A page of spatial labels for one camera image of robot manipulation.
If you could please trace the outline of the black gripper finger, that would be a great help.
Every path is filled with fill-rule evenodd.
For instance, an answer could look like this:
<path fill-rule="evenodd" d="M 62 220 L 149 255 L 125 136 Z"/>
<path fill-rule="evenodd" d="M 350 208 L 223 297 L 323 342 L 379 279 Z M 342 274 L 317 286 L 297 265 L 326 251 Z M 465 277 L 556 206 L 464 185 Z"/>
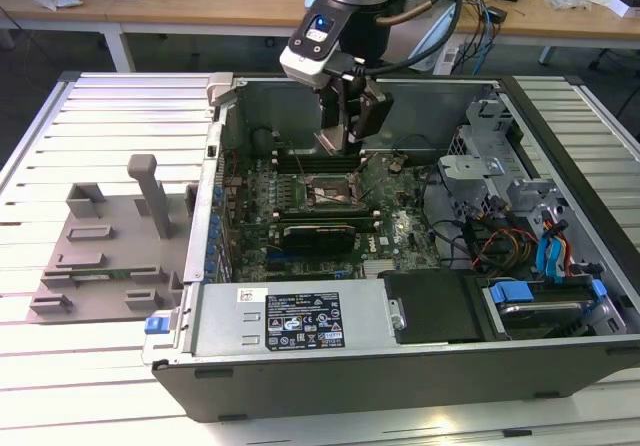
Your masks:
<path fill-rule="evenodd" d="M 345 86 L 328 84 L 319 91 L 321 109 L 321 133 L 329 141 L 343 141 L 345 138 L 344 110 Z"/>
<path fill-rule="evenodd" d="M 371 78 L 356 78 L 346 87 L 344 144 L 346 155 L 355 155 L 361 149 L 362 141 L 377 134 L 386 120 L 394 98 L 385 93 L 381 86 Z"/>

